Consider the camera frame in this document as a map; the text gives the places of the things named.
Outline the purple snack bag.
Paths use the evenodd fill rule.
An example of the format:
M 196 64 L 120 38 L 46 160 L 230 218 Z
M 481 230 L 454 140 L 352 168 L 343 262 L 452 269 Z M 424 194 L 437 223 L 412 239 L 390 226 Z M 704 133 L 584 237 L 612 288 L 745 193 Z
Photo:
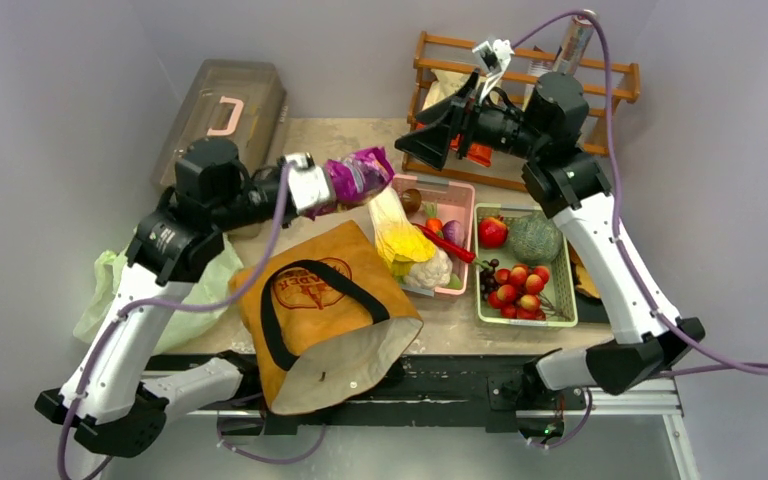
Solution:
M 365 205 L 388 187 L 395 171 L 386 150 L 375 146 L 329 159 L 323 169 L 334 190 L 333 199 L 318 207 L 311 218 L 352 210 Z

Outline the toy napa cabbage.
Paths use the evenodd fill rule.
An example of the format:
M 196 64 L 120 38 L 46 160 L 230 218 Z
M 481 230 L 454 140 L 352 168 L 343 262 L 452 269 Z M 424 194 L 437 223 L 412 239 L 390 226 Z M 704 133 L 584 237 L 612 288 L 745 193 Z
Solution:
M 394 277 L 403 277 L 413 265 L 434 257 L 436 247 L 408 220 L 392 187 L 375 196 L 368 210 L 376 251 Z

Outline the toy red chili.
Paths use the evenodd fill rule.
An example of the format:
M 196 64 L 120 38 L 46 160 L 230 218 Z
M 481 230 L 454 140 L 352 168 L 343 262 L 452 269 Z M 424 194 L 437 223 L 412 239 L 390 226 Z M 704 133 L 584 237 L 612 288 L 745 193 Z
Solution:
M 434 245 L 436 245 L 437 247 L 440 247 L 448 254 L 454 255 L 456 258 L 458 258 L 462 262 L 466 264 L 471 264 L 476 260 L 476 255 L 473 252 L 469 251 L 464 247 L 458 246 L 449 240 L 444 239 L 443 237 L 433 232 L 431 229 L 425 227 L 424 225 L 413 223 L 413 226 L 416 229 L 418 229 Z

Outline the toy melon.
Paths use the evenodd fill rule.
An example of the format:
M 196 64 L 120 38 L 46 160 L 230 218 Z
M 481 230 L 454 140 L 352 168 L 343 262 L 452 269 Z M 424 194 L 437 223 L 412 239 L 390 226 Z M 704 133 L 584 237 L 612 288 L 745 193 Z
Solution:
M 508 249 L 511 255 L 521 263 L 551 263 L 563 246 L 563 234 L 541 212 L 512 218 L 507 225 Z

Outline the green plastic grocery bag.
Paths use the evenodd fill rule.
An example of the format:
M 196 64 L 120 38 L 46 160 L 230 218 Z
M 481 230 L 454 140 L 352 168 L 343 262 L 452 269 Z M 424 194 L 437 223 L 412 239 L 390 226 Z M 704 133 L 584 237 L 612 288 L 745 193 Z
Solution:
M 216 303 L 229 296 L 228 281 L 243 268 L 243 263 L 227 236 L 223 237 L 223 252 L 206 267 L 201 279 L 183 301 L 185 304 Z M 93 264 L 95 289 L 89 305 L 73 329 L 73 336 L 90 344 L 107 315 L 126 265 L 126 252 L 106 250 Z M 164 329 L 153 353 L 165 353 L 212 328 L 223 314 L 221 310 L 206 313 L 175 312 Z

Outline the brown paper tote bag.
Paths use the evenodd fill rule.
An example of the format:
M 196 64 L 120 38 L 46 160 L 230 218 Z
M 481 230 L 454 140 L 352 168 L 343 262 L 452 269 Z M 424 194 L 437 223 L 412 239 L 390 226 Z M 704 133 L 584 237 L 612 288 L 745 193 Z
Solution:
M 229 280 L 268 409 L 299 415 L 379 384 L 423 327 L 361 228 L 346 221 Z

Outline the toy grape bunch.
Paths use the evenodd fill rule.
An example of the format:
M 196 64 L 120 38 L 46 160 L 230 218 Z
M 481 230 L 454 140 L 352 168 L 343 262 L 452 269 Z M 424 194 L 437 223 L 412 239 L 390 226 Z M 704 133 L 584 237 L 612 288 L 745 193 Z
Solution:
M 489 296 L 499 287 L 498 281 L 496 280 L 496 270 L 499 265 L 500 262 L 498 259 L 481 261 L 479 263 L 479 288 L 481 299 L 483 301 L 487 301 Z

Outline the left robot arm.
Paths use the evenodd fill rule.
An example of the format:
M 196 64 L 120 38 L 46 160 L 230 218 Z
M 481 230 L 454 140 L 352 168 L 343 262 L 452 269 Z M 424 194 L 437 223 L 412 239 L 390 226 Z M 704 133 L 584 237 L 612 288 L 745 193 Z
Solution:
M 288 154 L 249 173 L 227 139 L 193 142 L 175 162 L 175 181 L 142 219 L 126 251 L 114 300 L 79 367 L 60 388 L 39 394 L 36 410 L 74 442 L 104 457 L 144 452 L 170 422 L 226 401 L 244 409 L 257 399 L 251 364 L 222 353 L 170 376 L 143 376 L 171 317 L 206 313 L 224 301 L 190 304 L 187 297 L 224 248 L 224 235 L 295 216 L 288 181 L 315 169 L 307 153 Z

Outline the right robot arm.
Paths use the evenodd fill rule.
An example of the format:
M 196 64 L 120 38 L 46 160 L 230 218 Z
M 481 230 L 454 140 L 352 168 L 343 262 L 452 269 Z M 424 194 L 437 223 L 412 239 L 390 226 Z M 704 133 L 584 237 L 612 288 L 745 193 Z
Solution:
M 527 192 L 582 259 L 613 334 L 606 343 L 526 363 L 524 399 L 544 407 L 571 387 L 619 395 L 670 370 L 705 329 L 668 301 L 650 304 L 658 286 L 612 218 L 616 192 L 597 160 L 578 145 L 589 113 L 582 85 L 567 74 L 544 74 L 524 109 L 480 100 L 481 87 L 472 73 L 456 93 L 421 111 L 420 128 L 399 137 L 396 149 L 436 170 L 445 166 L 454 138 L 463 148 L 477 143 L 522 159 Z

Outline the cassava chips bag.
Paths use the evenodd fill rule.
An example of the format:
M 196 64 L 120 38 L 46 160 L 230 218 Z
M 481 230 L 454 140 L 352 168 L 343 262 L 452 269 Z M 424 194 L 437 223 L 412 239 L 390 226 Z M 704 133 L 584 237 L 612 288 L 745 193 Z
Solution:
M 419 112 L 424 111 L 448 96 L 456 93 L 463 84 L 469 79 L 469 74 L 458 73 L 448 70 L 432 69 L 433 79 L 425 95 Z M 482 167 L 489 168 L 492 165 L 493 150 L 489 147 L 471 143 L 465 157 L 473 163 Z

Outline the toy brown onion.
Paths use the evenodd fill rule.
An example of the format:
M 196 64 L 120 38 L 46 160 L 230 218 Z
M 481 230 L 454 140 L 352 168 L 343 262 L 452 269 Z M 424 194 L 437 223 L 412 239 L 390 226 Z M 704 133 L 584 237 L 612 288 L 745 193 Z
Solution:
M 419 190 L 409 188 L 399 194 L 399 201 L 405 214 L 410 216 L 417 213 L 423 206 L 423 198 Z

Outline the pink plastic basket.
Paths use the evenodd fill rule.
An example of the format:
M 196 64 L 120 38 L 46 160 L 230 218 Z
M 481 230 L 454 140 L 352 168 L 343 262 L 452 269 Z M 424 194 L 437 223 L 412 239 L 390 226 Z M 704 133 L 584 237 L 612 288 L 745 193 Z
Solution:
M 451 220 L 459 221 L 464 231 L 463 247 L 469 251 L 473 250 L 472 234 L 475 206 L 475 189 L 473 186 L 427 175 L 403 174 L 396 174 L 391 186 L 399 194 L 404 190 L 417 189 L 424 203 L 437 206 L 437 213 L 441 216 L 443 223 Z M 464 263 L 457 257 L 452 257 L 452 261 L 453 274 L 460 280 L 460 283 L 456 284 L 458 287 L 438 287 L 434 290 L 427 290 L 404 285 L 403 289 L 411 294 L 424 297 L 442 298 L 443 296 L 457 297 L 462 295 L 467 289 L 470 264 Z

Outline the toy carrot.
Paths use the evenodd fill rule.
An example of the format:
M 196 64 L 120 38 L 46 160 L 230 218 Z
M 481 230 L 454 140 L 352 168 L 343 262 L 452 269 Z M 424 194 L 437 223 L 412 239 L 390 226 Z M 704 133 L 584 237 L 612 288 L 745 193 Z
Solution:
M 425 227 L 438 237 L 444 238 L 444 222 L 439 217 L 438 204 L 436 202 L 425 202 L 424 212 L 426 215 Z

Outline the translucent storage box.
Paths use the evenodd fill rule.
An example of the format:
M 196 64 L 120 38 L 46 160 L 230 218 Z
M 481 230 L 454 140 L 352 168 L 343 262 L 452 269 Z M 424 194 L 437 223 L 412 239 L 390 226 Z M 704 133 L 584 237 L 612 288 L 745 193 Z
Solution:
M 174 183 L 174 164 L 203 137 L 233 141 L 250 172 L 278 158 L 287 135 L 289 100 L 274 64 L 207 59 L 202 62 L 160 150 L 152 184 Z

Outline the drink can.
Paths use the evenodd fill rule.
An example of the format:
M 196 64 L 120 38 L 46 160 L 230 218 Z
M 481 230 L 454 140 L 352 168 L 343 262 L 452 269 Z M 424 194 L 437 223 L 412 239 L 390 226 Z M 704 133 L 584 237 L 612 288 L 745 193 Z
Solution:
M 583 59 L 584 52 L 595 32 L 592 19 L 599 15 L 592 10 L 585 14 L 571 15 L 554 58 L 551 70 L 567 75 L 574 75 Z

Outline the toy cauliflower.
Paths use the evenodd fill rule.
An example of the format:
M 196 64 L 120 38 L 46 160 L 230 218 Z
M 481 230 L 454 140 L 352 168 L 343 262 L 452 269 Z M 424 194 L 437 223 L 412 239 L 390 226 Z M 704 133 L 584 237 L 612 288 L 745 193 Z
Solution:
M 413 264 L 402 283 L 412 288 L 434 290 L 450 283 L 452 271 L 452 260 L 444 250 L 437 248 L 431 259 Z

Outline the wooden rack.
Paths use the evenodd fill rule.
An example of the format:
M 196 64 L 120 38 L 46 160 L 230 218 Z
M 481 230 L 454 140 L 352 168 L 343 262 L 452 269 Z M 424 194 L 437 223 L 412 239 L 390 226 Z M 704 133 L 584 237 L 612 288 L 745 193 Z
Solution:
M 419 126 L 416 116 L 422 109 L 438 73 L 468 76 L 477 67 L 477 60 L 472 54 L 474 45 L 473 40 L 433 35 L 426 31 L 420 33 L 413 56 L 413 68 L 416 71 L 415 86 L 407 115 L 407 123 L 411 131 Z M 529 73 L 529 68 L 535 64 L 551 62 L 553 56 L 552 52 L 546 53 L 522 47 L 515 51 L 501 81 L 501 87 L 506 91 L 511 102 L 518 106 L 523 104 L 526 89 L 534 86 L 537 81 L 537 77 Z M 611 65 L 611 74 L 613 99 L 610 111 L 615 112 L 619 105 L 633 104 L 638 100 L 641 94 L 641 74 L 636 63 L 614 63 Z M 584 98 L 590 106 L 579 144 L 583 150 L 594 156 L 606 157 L 608 150 L 604 120 L 606 98 L 604 62 L 589 54 L 581 61 L 575 77 L 581 83 Z M 522 165 L 521 160 L 499 153 L 492 156 L 492 162 L 488 166 L 482 166 L 467 159 L 458 160 L 452 155 L 441 171 L 425 165 L 407 153 L 402 155 L 401 163 L 401 167 L 406 171 L 520 192 L 525 190 L 521 178 Z

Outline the bread slice near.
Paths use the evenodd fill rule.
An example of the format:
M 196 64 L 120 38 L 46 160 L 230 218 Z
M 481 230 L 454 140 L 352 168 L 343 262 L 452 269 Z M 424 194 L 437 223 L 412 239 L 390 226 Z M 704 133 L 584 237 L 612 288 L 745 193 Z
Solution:
M 595 286 L 595 283 L 593 282 L 588 270 L 584 266 L 583 260 L 579 257 L 577 251 L 571 245 L 568 245 L 568 254 L 573 271 L 574 287 L 576 291 L 585 297 L 600 300 L 600 292 Z

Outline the green plastic basket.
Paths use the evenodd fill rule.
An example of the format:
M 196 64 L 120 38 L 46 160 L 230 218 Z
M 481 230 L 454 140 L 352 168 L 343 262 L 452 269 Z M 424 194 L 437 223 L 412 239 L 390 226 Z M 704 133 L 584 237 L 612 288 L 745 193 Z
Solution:
M 520 261 L 517 261 L 511 255 L 507 246 L 507 241 L 498 249 L 485 249 L 480 247 L 478 244 L 477 227 L 479 222 L 486 217 L 498 217 L 507 224 L 512 218 L 521 217 L 534 212 L 543 213 L 537 206 L 515 206 L 498 203 L 476 204 L 474 206 L 473 218 L 473 250 L 476 254 L 476 259 L 479 261 L 498 259 L 501 268 L 512 268 L 514 265 L 519 264 Z M 578 322 L 578 310 L 566 238 L 564 237 L 563 246 L 557 257 L 551 263 L 537 265 L 547 266 L 551 270 L 551 280 L 546 295 L 553 305 L 560 311 L 560 317 L 550 316 L 546 321 L 503 319 L 498 313 L 481 304 L 479 294 L 479 267 L 476 267 L 472 274 L 472 279 L 474 280 L 474 296 L 476 298 L 476 312 L 478 318 L 485 323 L 528 327 L 568 328 L 575 326 Z

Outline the black tray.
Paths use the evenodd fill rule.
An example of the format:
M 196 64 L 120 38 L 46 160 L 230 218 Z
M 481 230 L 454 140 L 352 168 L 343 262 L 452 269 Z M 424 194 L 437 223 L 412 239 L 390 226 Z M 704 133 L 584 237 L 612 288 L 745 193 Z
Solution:
M 573 287 L 574 287 L 574 276 L 573 271 L 572 272 L 572 279 L 573 279 Z M 574 287 L 574 293 L 575 298 L 578 306 L 578 312 L 579 312 L 579 318 L 581 321 L 585 323 L 598 323 L 598 324 L 607 324 L 609 322 L 608 315 L 606 313 L 605 307 L 603 305 L 602 299 L 591 299 L 588 297 L 585 297 L 584 295 L 578 293 Z

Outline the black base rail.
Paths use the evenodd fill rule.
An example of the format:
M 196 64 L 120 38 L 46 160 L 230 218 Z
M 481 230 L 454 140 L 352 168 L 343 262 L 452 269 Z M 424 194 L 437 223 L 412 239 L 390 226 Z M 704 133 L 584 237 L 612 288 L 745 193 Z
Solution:
M 268 411 L 255 374 L 232 400 L 195 410 L 197 416 L 262 420 L 267 435 L 293 435 L 301 426 L 481 428 L 558 437 L 565 414 L 584 412 L 580 388 L 536 394 L 529 355 L 405 355 L 371 390 L 314 413 Z

